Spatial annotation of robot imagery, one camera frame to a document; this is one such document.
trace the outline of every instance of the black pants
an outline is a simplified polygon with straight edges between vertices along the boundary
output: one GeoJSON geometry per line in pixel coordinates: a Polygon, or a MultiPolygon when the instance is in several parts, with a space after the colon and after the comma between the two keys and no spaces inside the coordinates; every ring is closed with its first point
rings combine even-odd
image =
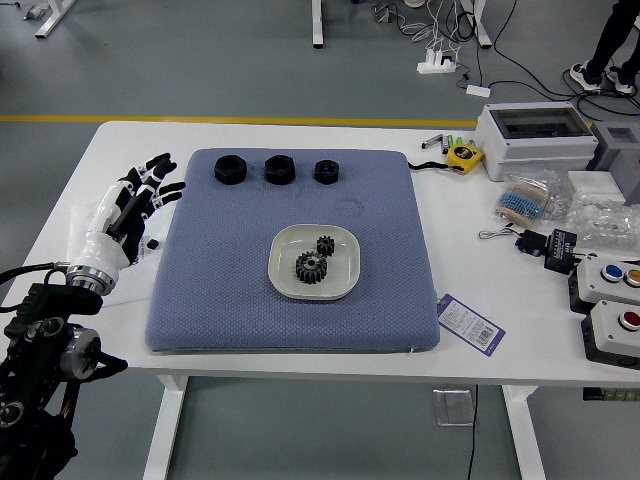
{"type": "MultiPolygon", "coordinates": [[[[604,26],[596,52],[589,62],[589,75],[598,76],[604,71],[613,54],[627,40],[639,13],[640,0],[620,0],[613,6],[613,13],[604,26]]],[[[640,36],[631,58],[621,68],[622,74],[631,78],[640,71],[640,36]]]]}

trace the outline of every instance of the large gear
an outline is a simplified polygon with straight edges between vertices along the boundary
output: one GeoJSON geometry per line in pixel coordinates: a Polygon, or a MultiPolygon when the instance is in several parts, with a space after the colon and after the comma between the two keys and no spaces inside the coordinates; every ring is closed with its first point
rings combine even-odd
{"type": "Polygon", "coordinates": [[[324,235],[320,238],[318,238],[318,241],[316,242],[316,250],[318,250],[318,253],[320,255],[324,255],[325,257],[330,257],[331,254],[333,254],[333,252],[336,249],[336,242],[333,240],[333,238],[324,235]]]}
{"type": "Polygon", "coordinates": [[[296,277],[308,285],[321,282],[327,274],[327,258],[317,252],[303,253],[296,260],[296,277]]]}

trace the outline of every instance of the barcode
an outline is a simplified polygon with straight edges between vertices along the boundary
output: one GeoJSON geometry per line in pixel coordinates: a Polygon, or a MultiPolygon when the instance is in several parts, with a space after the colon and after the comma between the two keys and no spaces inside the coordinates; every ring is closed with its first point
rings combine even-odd
{"type": "Polygon", "coordinates": [[[494,330],[491,327],[484,327],[484,330],[480,332],[480,336],[476,339],[476,342],[482,345],[483,347],[487,345],[487,342],[493,336],[494,330]]]}

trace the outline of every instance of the white plate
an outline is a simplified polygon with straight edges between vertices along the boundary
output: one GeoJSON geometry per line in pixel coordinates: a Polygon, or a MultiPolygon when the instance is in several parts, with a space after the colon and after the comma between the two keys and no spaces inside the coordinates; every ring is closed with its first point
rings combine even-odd
{"type": "Polygon", "coordinates": [[[349,293],[360,277],[360,244],[351,232],[333,225],[292,225],[278,233],[271,243],[269,280],[290,298],[336,300],[349,293]],[[308,285],[296,277],[296,260],[316,251],[322,236],[335,241],[333,255],[327,257],[327,274],[321,282],[308,285]]]}

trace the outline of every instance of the table leg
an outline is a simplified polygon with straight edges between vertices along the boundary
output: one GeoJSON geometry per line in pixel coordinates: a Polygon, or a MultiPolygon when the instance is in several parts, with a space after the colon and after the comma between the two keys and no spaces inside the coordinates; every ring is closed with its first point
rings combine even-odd
{"type": "MultiPolygon", "coordinates": [[[[482,48],[489,48],[493,43],[489,39],[487,31],[484,29],[482,22],[480,21],[485,2],[486,0],[460,0],[460,4],[462,5],[462,8],[464,8],[465,12],[473,12],[473,16],[476,17],[476,37],[478,37],[480,46],[482,48]]],[[[467,15],[467,18],[469,19],[469,23],[473,25],[473,17],[471,15],[467,15]]]]}
{"type": "Polygon", "coordinates": [[[164,395],[158,412],[156,429],[151,440],[143,480],[165,480],[169,472],[171,452],[178,431],[182,401],[187,389],[188,375],[158,375],[164,384],[164,395]]]}
{"type": "Polygon", "coordinates": [[[46,22],[40,27],[40,30],[36,32],[36,38],[45,38],[53,27],[55,27],[64,14],[71,8],[71,5],[75,3],[76,0],[48,0],[49,5],[51,5],[52,13],[47,19],[46,22]]]}
{"type": "Polygon", "coordinates": [[[313,48],[322,48],[322,0],[311,0],[311,17],[313,24],[313,48]]]}
{"type": "Polygon", "coordinates": [[[514,385],[502,386],[522,480],[544,480],[546,478],[542,459],[540,458],[540,450],[538,449],[538,441],[536,440],[536,432],[533,429],[531,413],[527,404],[527,398],[537,388],[514,385]]]}

